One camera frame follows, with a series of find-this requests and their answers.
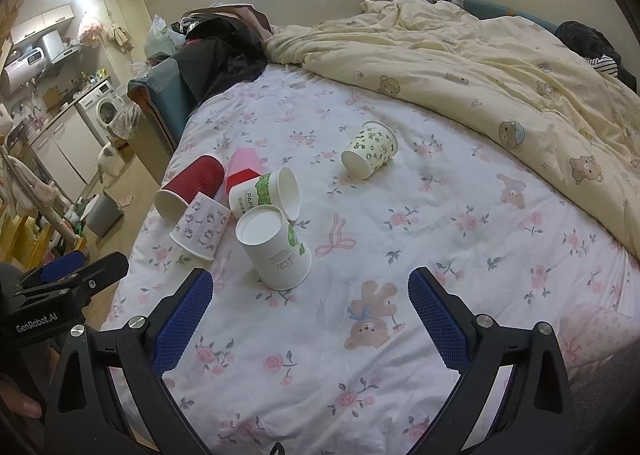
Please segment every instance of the washing machine door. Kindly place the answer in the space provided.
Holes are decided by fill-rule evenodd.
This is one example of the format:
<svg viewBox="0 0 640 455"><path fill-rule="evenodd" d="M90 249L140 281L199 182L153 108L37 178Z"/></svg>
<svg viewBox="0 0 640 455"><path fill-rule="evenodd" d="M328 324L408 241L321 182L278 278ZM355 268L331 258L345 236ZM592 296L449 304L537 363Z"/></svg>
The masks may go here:
<svg viewBox="0 0 640 455"><path fill-rule="evenodd" d="M107 128L109 123L118 115L116 100L113 98L102 98L95 107L95 115L101 127Z"/></svg>

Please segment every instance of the screw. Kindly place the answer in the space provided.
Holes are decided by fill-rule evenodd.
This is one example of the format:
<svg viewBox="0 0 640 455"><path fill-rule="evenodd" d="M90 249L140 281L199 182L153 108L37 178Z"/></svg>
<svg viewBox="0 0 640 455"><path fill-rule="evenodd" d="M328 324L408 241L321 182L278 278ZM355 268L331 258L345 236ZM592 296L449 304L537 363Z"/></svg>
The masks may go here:
<svg viewBox="0 0 640 455"><path fill-rule="evenodd" d="M145 317L144 316L133 316L129 320L129 327L131 327L132 329L139 329L144 324L145 324Z"/></svg>
<svg viewBox="0 0 640 455"><path fill-rule="evenodd" d="M494 320L491 316L487 316L486 314L480 314L476 317L476 323L484 329L488 329L491 325L494 324Z"/></svg>
<svg viewBox="0 0 640 455"><path fill-rule="evenodd" d="M538 330L542 332L545 336L549 336L549 334L551 334L551 332L554 331L551 325L549 325L549 323L546 323L544 321L538 324Z"/></svg>
<svg viewBox="0 0 640 455"><path fill-rule="evenodd" d="M84 334L84 326L83 325L75 325L72 329L71 329L71 335L75 338L77 338L78 336L82 336L82 334Z"/></svg>

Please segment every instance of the bed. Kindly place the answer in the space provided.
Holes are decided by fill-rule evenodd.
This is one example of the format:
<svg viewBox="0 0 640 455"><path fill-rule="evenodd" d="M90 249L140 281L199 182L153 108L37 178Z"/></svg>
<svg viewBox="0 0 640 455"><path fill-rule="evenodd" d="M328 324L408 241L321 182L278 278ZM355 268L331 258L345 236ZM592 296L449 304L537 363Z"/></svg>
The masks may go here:
<svg viewBox="0 0 640 455"><path fill-rule="evenodd" d="M364 7L277 32L267 50L280 64L201 105L164 178L205 153L225 163L240 146L267 169L292 168L295 229L313 251L305 281L265 287L233 223L213 263L194 258L152 208L104 324L148 315L194 267L211 272L213 300L164 381L214 453L268 453L275 441L297 454L406 453L458 379L408 300L408 275L423 265L474 313L551 323L574 379L640 339L628 251L638 98L522 18L478 21L422 0ZM340 152L371 119L396 132L399 152L362 181ZM622 209L603 211L618 198ZM226 204L222 190L216 199ZM375 315L358 310L366 297ZM490 427L508 375L469 443ZM119 371L114 381L144 431Z"/></svg>

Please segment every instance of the floral bed sheet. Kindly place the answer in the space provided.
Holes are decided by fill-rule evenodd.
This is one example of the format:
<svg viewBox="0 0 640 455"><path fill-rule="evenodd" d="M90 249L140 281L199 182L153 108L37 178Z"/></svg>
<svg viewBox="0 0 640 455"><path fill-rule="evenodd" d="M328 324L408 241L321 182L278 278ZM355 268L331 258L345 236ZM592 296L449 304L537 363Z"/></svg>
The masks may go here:
<svg viewBox="0 0 640 455"><path fill-rule="evenodd" d="M399 152L369 180L340 152L366 120ZM269 170L300 184L295 222L313 251L305 281L270 291L225 230L213 263L181 250L151 209L105 329L148 315L194 267L214 297L164 381L213 453L402 454L454 386L407 296L427 266L474 313L500 324L551 323L570 373L640 338L638 262L587 213L488 138L409 102L297 67L269 65L194 114L165 181L202 154L226 164L254 147ZM216 197L226 204L223 191ZM480 440L508 371L469 442ZM124 376L123 406L143 431Z"/></svg>

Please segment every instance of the washing machine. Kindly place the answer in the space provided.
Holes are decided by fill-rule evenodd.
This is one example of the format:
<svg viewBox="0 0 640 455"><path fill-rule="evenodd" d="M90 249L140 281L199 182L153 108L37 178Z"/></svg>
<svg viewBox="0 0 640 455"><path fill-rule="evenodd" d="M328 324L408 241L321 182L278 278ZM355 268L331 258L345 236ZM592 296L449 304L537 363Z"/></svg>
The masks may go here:
<svg viewBox="0 0 640 455"><path fill-rule="evenodd" d="M103 145L109 142L107 125L124 106L125 101L116 94L109 80L98 83L78 101L80 115Z"/></svg>

